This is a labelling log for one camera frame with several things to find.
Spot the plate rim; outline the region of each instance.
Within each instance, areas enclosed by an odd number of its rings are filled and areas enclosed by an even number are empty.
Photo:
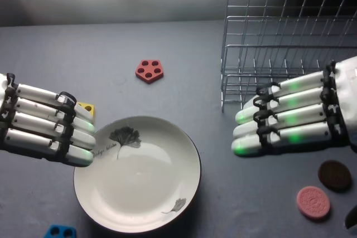
[[[168,120],[162,119],[162,118],[157,117],[157,116],[148,116],[148,115],[134,115],[134,116],[129,116],[129,117],[125,117],[125,118],[122,118],[122,119],[115,120],[115,121],[113,121],[113,122],[111,122],[111,123],[109,123],[109,124],[106,124],[105,126],[103,126],[102,128],[100,128],[99,130],[97,130],[97,131],[94,133],[94,135],[96,135],[96,133],[100,132],[102,129],[106,128],[107,126],[112,125],[112,124],[115,124],[116,122],[119,122],[119,121],[122,121],[122,120],[126,120],[126,119],[131,119],[131,118],[137,118],[137,117],[151,118],[151,119],[159,119],[159,120],[161,120],[161,121],[164,121],[164,122],[166,122],[166,123],[169,123],[169,124],[173,125],[174,127],[177,127],[180,131],[182,131],[182,132],[190,139],[190,141],[192,142],[192,144],[194,145],[194,147],[195,147],[195,149],[196,149],[196,153],[197,153],[197,156],[198,156],[198,158],[199,158],[199,164],[200,164],[200,177],[199,177],[199,182],[198,182],[198,184],[197,184],[197,187],[196,187],[196,190],[195,190],[195,193],[194,193],[192,199],[190,200],[190,202],[188,202],[186,208],[184,208],[176,217],[174,217],[172,220],[167,221],[165,224],[163,224],[163,225],[161,225],[161,226],[159,226],[159,227],[157,227],[157,228],[154,228],[154,229],[150,229],[150,230],[147,230],[147,231],[128,232],[128,231],[118,231],[118,230],[109,228],[109,227],[107,227],[107,226],[104,226],[104,225],[100,224],[99,222],[95,221],[95,220],[86,212],[86,210],[83,208],[83,206],[81,205],[81,203],[80,203],[80,201],[79,201],[79,198],[78,198],[78,195],[77,195],[75,186],[74,186],[74,176],[75,176],[74,174],[75,174],[76,168],[78,168],[78,167],[75,167],[75,168],[73,169],[73,190],[74,190],[74,193],[75,193],[75,195],[76,195],[76,199],[77,199],[77,201],[78,201],[78,203],[79,203],[81,209],[82,209],[82,210],[86,213],[86,215],[87,215],[91,220],[93,220],[96,224],[98,224],[98,225],[100,225],[100,226],[102,226],[102,227],[104,227],[104,228],[106,228],[106,229],[108,229],[108,230],[120,232],[120,233],[122,233],[122,234],[144,234],[144,233],[147,233],[147,232],[151,232],[151,231],[154,231],[154,230],[161,229],[161,228],[167,226],[168,224],[170,224],[170,223],[176,221],[177,218],[181,218],[181,215],[185,214],[185,212],[187,211],[187,209],[188,209],[189,207],[191,207],[193,200],[196,199],[196,196],[197,196],[197,193],[198,193],[198,189],[199,189],[199,187],[200,187],[200,185],[201,185],[201,178],[202,178],[201,156],[200,156],[199,150],[197,149],[196,144],[195,144],[194,141],[191,139],[191,137],[190,137],[184,130],[182,130],[182,128],[178,127],[176,124],[174,124],[174,123],[172,123],[172,122],[170,122],[170,121],[168,121]]]

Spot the metal wire rack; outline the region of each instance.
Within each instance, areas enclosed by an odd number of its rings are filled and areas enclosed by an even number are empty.
[[[221,107],[357,55],[357,0],[227,0]]]

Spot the leaf design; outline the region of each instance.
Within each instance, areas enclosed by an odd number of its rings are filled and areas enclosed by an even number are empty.
[[[169,212],[162,212],[162,213],[164,213],[164,214],[168,214],[168,213],[170,213],[170,212],[179,212],[179,210],[181,209],[181,208],[183,208],[183,206],[185,205],[185,203],[186,203],[186,198],[183,198],[183,199],[177,199],[176,200],[176,203],[175,203],[175,206],[173,207],[173,209],[171,210],[171,211],[169,211]]]
[[[133,148],[139,148],[141,140],[139,131],[131,127],[122,127],[111,132],[109,139],[119,142],[121,146],[127,145]]]

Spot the yellow block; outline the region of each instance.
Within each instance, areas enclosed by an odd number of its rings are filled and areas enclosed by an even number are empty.
[[[93,119],[94,119],[94,105],[93,104],[89,104],[89,103],[82,103],[80,101],[77,101],[77,103],[82,106],[84,109],[86,109],[88,112],[90,112],[90,114],[92,115]]]

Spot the dish rack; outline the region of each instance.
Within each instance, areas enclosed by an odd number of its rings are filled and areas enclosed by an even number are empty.
[[[357,55],[356,20],[355,0],[227,0],[222,112],[226,103],[242,109],[259,85]]]

